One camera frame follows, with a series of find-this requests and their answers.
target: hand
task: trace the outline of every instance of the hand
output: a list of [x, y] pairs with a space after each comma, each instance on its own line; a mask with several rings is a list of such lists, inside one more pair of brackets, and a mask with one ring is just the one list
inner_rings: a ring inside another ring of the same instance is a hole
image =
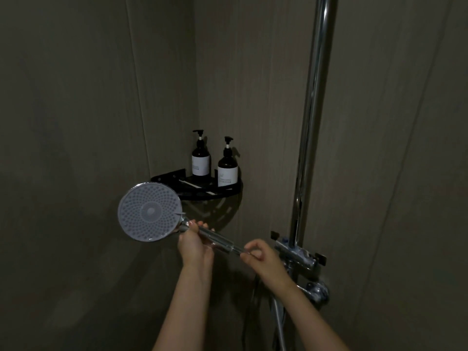
[[208, 224], [202, 221], [195, 223], [195, 220], [189, 222], [189, 230], [179, 235], [179, 248], [180, 255], [184, 267], [194, 266], [196, 268], [210, 269], [213, 267], [214, 253], [211, 246], [205, 245], [198, 235], [198, 226], [203, 225], [205, 228]]
[[289, 277], [276, 252], [261, 239], [248, 242], [245, 247], [251, 254], [242, 253], [241, 259], [260, 276], [263, 283], [281, 300], [296, 284]]

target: black corner shelf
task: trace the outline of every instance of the black corner shelf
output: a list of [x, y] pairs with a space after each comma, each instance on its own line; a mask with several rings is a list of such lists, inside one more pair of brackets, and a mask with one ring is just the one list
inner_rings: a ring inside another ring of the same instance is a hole
[[189, 176], [185, 174], [185, 169], [168, 172], [154, 176], [151, 182], [163, 183], [172, 188], [181, 200], [184, 201], [208, 201], [237, 195], [242, 190], [242, 181], [229, 186], [218, 187], [218, 171], [214, 170], [214, 177]]

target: wall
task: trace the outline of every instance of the wall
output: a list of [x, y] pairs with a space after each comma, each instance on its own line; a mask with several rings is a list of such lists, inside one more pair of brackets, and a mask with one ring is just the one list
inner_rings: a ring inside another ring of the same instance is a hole
[[[199, 209], [240, 245], [289, 230], [314, 6], [315, 0], [195, 0], [200, 127], [212, 168], [224, 136], [234, 138], [243, 181], [241, 196]], [[228, 211], [223, 205], [235, 214], [219, 222]], [[222, 256], [215, 262], [209, 348], [241, 349], [252, 279], [241, 264]], [[249, 324], [248, 345], [268, 350], [273, 320], [264, 305]], [[263, 331], [254, 328], [259, 322]]]
[[305, 247], [357, 350], [461, 350], [466, 0], [339, 0]]
[[181, 123], [197, 122], [191, 7], [3, 0], [3, 350], [154, 343], [178, 275], [176, 244], [132, 241], [116, 210], [135, 183], [189, 165], [175, 154], [192, 145]]

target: bottle label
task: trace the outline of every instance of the bottle label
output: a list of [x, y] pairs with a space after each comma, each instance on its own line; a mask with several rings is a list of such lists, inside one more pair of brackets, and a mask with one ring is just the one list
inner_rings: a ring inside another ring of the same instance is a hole
[[237, 183], [237, 169], [237, 166], [233, 168], [223, 168], [218, 166], [218, 187]]
[[192, 155], [192, 174], [205, 176], [210, 173], [210, 157], [198, 158]]

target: pump dispenser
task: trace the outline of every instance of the pump dispenser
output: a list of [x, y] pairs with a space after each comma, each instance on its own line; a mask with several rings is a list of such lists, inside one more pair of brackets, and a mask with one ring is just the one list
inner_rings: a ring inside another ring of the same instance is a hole
[[192, 152], [192, 174], [195, 176], [208, 177], [210, 175], [210, 153], [205, 147], [203, 141], [203, 129], [195, 129], [194, 132], [198, 133], [198, 140], [196, 141], [196, 149]]
[[218, 187], [233, 185], [237, 183], [238, 165], [233, 157], [233, 150], [229, 147], [232, 138], [224, 137], [226, 147], [224, 148], [224, 157], [218, 162]]

